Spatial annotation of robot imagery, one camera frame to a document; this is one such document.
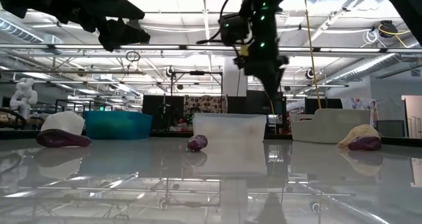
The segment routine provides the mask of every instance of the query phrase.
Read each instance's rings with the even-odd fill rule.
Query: beige cloth
[[[354,141],[356,138],[363,136],[374,136],[380,138],[378,131],[376,131],[371,125],[359,125],[350,130],[349,134],[337,144],[337,147],[340,149],[347,149],[349,143]]]
[[[45,119],[41,131],[47,129],[61,129],[75,135],[81,135],[85,120],[72,111],[52,114]]]

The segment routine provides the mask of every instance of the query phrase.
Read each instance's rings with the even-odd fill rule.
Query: floral fabric
[[[200,113],[227,113],[227,98],[225,96],[185,96],[184,115],[194,109]]]
[[[369,109],[371,110],[371,126],[377,127],[378,111],[375,99],[344,98],[342,99],[343,109]]]

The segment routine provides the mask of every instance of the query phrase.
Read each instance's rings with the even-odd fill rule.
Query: ceiling
[[[150,44],[195,44],[198,40],[204,40],[213,35],[218,29],[219,12],[224,0],[129,0],[131,3],[142,9],[146,16],[140,21],[140,25],[151,35]],[[311,35],[327,20],[330,25],[325,27],[321,34],[315,36],[312,44],[314,47],[388,47],[398,43],[396,38],[375,40],[373,43],[365,43],[367,30],[373,26],[377,27],[381,20],[392,20],[399,31],[408,30],[406,24],[400,18],[399,14],[389,1],[385,0],[356,0],[352,4],[351,0],[307,0],[309,8],[309,25],[311,27]],[[230,0],[225,8],[225,13],[237,12],[240,8],[242,0]],[[336,17],[336,14],[344,7],[352,6],[349,11]],[[304,0],[285,0],[280,6],[283,12],[277,14],[277,23],[279,28],[280,46],[302,47],[308,46],[307,20],[305,18],[305,2]],[[68,44],[99,44],[98,34],[85,32],[79,26],[73,23],[65,26],[57,26],[57,20],[53,16],[36,11],[30,11],[25,19],[18,19],[8,15],[22,26],[27,27],[37,35],[51,34],[56,36],[63,43]],[[3,43],[22,43],[6,33],[0,34]],[[411,33],[401,36],[403,40],[412,37]],[[19,53],[34,54],[33,60],[37,60],[45,65],[52,66],[53,57],[46,57],[41,51],[17,51]],[[82,54],[81,51],[68,50],[66,53]],[[127,69],[131,65],[130,70],[141,70],[146,75],[131,74],[126,75],[123,80],[134,82],[153,82],[168,81],[165,77],[165,69],[172,65],[175,70],[212,70],[223,71],[226,60],[232,55],[212,53],[209,51],[199,54],[192,54],[188,57],[182,57],[180,51],[166,51],[165,58],[160,57],[159,51],[141,51],[141,53],[156,54],[157,57],[150,56],[142,58],[139,62],[130,63],[123,56],[120,59],[111,57],[56,57],[56,63],[62,63],[65,60],[69,62],[61,65],[61,70],[75,70],[85,68],[86,70],[121,70],[122,66]],[[316,55],[315,69],[320,72],[320,77],[329,77],[330,75],[344,69],[352,63],[360,60],[361,57],[356,55],[350,56],[337,54],[325,56],[323,54]],[[286,65],[286,73],[282,79],[283,83],[309,83],[305,78],[305,71],[311,68],[312,61],[310,55],[306,52],[290,55],[290,64]],[[122,80],[123,75],[114,74],[114,80]],[[93,79],[88,74],[85,77],[79,77],[74,74],[69,75],[72,80]],[[209,82],[209,76],[184,76],[180,82]],[[162,89],[156,86],[132,85],[140,93],[159,93],[163,94]],[[184,92],[219,92],[219,85],[201,86],[197,88],[185,88]]]

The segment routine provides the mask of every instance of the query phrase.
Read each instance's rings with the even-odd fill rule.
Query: white cloth
[[[72,111],[55,113],[47,117],[41,127],[41,131],[47,129],[60,129],[71,134],[81,135],[85,120]]]

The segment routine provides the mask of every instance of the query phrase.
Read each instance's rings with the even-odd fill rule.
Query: cable
[[[227,5],[228,2],[229,2],[229,0],[225,0],[224,1],[223,6],[222,6],[222,9],[220,11],[220,18],[223,16],[224,8],[226,7],[226,5]],[[218,28],[218,31],[213,36],[211,36],[211,38],[209,40],[200,40],[196,44],[208,43],[208,42],[210,42],[210,40],[215,39],[218,36],[218,34],[220,34],[220,28]]]
[[[319,97],[319,91],[318,91],[317,74],[315,73],[315,62],[314,62],[314,53],[313,53],[313,47],[312,47],[311,28],[309,27],[309,11],[308,11],[307,0],[305,0],[305,9],[306,9],[306,21],[308,23],[309,51],[311,52],[312,72],[314,74],[313,82],[315,85],[316,96],[318,98],[318,107],[319,109],[321,109],[321,99]]]
[[[409,33],[409,32],[410,32],[410,30],[406,30],[405,32],[398,32],[398,33],[388,32],[388,31],[382,30],[382,29],[381,29],[381,26],[382,26],[382,25],[379,25],[379,26],[378,26],[378,30],[379,30],[379,31],[381,31],[382,33],[385,33],[385,34],[390,34],[390,35],[393,35],[393,36],[400,36],[400,35],[402,35],[402,34],[407,34],[407,33]]]
[[[398,35],[396,35],[396,38],[401,43],[402,46],[404,46],[405,48],[408,48],[408,46],[403,42],[402,39],[400,39],[400,37],[398,37]]]
[[[240,57],[239,52],[237,51],[237,49],[236,49],[236,47],[234,45],[233,45],[233,49],[235,50],[236,57]],[[241,74],[241,70],[239,69],[239,78],[237,79],[237,91],[236,91],[236,96],[237,97],[239,97],[240,74]]]
[[[272,112],[272,115],[276,115],[275,113],[274,113],[274,106],[272,105],[272,100],[271,100],[271,98],[270,98],[270,96],[265,92],[265,94],[266,94],[266,96],[268,97],[268,100],[270,100],[270,105],[271,105],[271,112]],[[274,128],[274,134],[277,134],[277,120],[276,120],[276,123],[275,123],[275,128]]]

